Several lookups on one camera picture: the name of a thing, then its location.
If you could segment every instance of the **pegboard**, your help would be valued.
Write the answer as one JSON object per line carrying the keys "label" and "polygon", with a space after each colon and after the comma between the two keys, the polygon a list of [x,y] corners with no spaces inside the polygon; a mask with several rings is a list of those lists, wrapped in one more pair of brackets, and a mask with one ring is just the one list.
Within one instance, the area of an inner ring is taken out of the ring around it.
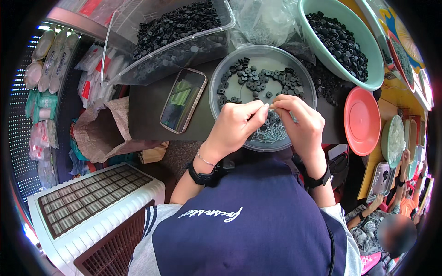
{"label": "pegboard", "polygon": [[17,197],[23,200],[23,205],[26,208],[25,212],[29,217],[27,197],[38,193],[41,185],[38,179],[37,161],[31,160],[29,156],[32,120],[25,118],[25,106],[29,90],[26,89],[23,78],[26,67],[32,62],[32,52],[42,34],[42,30],[36,29],[34,35],[30,37],[28,44],[25,46],[23,57],[12,80],[9,97],[8,138],[12,169],[14,171],[13,179],[20,193]]}

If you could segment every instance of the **patterned shirt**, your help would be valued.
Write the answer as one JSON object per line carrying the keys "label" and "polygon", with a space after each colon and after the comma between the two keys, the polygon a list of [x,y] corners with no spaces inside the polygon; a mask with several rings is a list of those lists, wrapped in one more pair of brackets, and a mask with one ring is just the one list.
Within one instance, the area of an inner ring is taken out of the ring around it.
{"label": "patterned shirt", "polygon": [[[353,211],[345,216],[345,222],[348,223],[352,218],[358,215],[359,212],[367,209],[365,205],[359,205]],[[381,210],[376,210],[369,214],[365,220],[361,221],[357,226],[350,229],[356,244],[358,245],[361,256],[368,256],[374,253],[385,251],[379,241],[377,240],[376,231],[381,221],[390,214],[399,214],[400,205],[397,204],[391,213]]]}

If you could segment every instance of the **smartphone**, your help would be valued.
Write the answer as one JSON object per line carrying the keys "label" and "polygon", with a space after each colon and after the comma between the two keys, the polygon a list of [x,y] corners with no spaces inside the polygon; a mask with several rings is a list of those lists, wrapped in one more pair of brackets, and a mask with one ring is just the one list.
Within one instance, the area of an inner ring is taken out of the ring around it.
{"label": "smartphone", "polygon": [[161,112],[161,125],[176,134],[186,131],[206,84],[207,76],[203,72],[183,68]]}

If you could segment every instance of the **phone screen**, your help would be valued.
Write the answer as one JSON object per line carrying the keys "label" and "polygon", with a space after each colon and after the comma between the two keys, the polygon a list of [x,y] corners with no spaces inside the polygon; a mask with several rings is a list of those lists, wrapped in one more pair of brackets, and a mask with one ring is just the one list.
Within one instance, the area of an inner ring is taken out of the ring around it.
{"label": "phone screen", "polygon": [[187,69],[181,70],[161,114],[161,124],[182,133],[187,127],[198,94],[205,85],[205,75]]}

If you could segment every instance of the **brown plastic crate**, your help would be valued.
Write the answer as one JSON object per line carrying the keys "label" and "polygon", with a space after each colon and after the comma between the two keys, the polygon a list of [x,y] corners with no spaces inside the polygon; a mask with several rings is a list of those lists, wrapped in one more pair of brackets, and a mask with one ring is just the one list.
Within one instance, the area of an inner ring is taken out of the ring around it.
{"label": "brown plastic crate", "polygon": [[109,234],[74,260],[85,276],[125,276],[132,253],[141,241],[145,208],[155,205],[151,200]]}

